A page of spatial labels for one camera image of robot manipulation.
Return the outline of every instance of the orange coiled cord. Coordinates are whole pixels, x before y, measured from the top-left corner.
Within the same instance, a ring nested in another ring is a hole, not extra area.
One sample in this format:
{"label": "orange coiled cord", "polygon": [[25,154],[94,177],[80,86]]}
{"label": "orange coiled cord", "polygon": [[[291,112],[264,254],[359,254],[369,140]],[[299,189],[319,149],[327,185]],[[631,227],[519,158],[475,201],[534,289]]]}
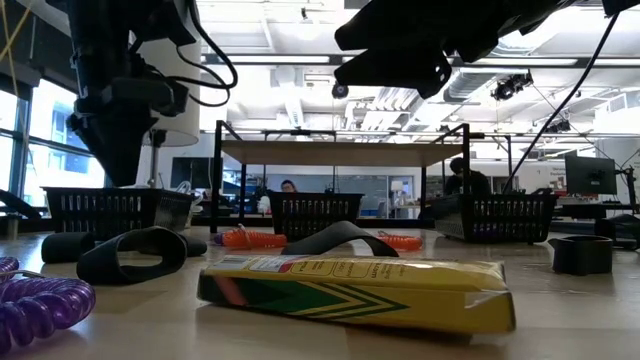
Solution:
{"label": "orange coiled cord", "polygon": [[415,236],[391,235],[384,231],[378,233],[378,239],[396,250],[416,251],[422,248],[422,239]]}
{"label": "orange coiled cord", "polygon": [[233,249],[275,248],[286,246],[287,237],[285,235],[249,231],[240,225],[238,229],[216,235],[214,242],[217,245]]}

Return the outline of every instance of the glass window pane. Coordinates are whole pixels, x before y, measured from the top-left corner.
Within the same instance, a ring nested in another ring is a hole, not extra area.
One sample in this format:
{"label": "glass window pane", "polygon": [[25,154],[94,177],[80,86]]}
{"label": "glass window pane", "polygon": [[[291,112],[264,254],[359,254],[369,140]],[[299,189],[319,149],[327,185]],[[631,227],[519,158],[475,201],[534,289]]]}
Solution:
{"label": "glass window pane", "polygon": [[86,149],[86,145],[67,129],[66,121],[73,113],[76,94],[48,81],[41,80],[33,89],[30,136]]}
{"label": "glass window pane", "polygon": [[93,157],[76,155],[41,145],[29,145],[24,182],[24,201],[32,206],[45,206],[42,187],[104,186],[104,170]]}
{"label": "glass window pane", "polygon": [[0,189],[2,190],[9,190],[11,154],[13,154],[13,140],[0,136]]}
{"label": "glass window pane", "polygon": [[18,98],[7,92],[0,91],[0,128],[15,130],[17,108]]}

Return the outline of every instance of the white lamp shade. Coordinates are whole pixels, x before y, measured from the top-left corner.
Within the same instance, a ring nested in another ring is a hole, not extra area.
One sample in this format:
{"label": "white lamp shade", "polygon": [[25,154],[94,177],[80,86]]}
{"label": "white lamp shade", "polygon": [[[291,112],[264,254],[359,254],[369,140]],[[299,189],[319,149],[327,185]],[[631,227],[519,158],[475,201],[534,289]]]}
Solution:
{"label": "white lamp shade", "polygon": [[391,182],[391,191],[403,191],[404,190],[404,184],[402,183],[402,181],[392,181]]}
{"label": "white lamp shade", "polygon": [[[196,63],[200,62],[202,48],[200,42],[180,48],[184,56]],[[140,54],[147,64],[155,66],[165,76],[180,75],[192,79],[200,79],[200,69],[186,64],[178,57],[176,46],[167,39],[146,42],[140,47]],[[200,86],[184,84],[189,93],[200,96]],[[186,110],[176,117],[166,117],[153,112],[159,120],[153,129],[166,130],[167,138],[162,146],[189,146],[196,144],[200,135],[200,105],[193,100],[187,101]],[[144,143],[149,145],[149,137],[145,136]]]}

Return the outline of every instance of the black plastic basket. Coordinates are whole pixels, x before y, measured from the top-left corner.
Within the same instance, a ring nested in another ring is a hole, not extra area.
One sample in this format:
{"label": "black plastic basket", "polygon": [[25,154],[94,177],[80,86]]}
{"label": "black plastic basket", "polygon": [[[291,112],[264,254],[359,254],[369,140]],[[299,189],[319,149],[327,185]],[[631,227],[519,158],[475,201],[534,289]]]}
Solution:
{"label": "black plastic basket", "polygon": [[338,221],[355,223],[363,194],[270,192],[273,229],[298,241]]}
{"label": "black plastic basket", "polygon": [[544,242],[555,195],[460,195],[432,203],[435,228],[469,243]]}
{"label": "black plastic basket", "polygon": [[134,229],[183,230],[192,197],[162,189],[44,188],[55,232],[90,232],[107,240]]}

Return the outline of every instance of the person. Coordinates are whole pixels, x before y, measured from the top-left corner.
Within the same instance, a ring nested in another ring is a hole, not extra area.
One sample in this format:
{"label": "person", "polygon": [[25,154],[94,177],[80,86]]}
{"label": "person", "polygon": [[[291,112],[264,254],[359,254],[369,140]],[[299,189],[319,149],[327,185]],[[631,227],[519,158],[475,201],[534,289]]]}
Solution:
{"label": "person", "polygon": [[[462,158],[455,158],[451,160],[449,164],[451,171],[454,175],[447,179],[444,186],[445,195],[460,194],[462,193],[462,177],[464,174],[464,160]],[[491,195],[491,185],[489,179],[479,172],[471,170],[471,193],[474,195]]]}
{"label": "person", "polygon": [[282,184],[280,184],[280,189],[282,189],[282,192],[298,192],[298,189],[296,189],[296,186],[291,180],[283,181]]}

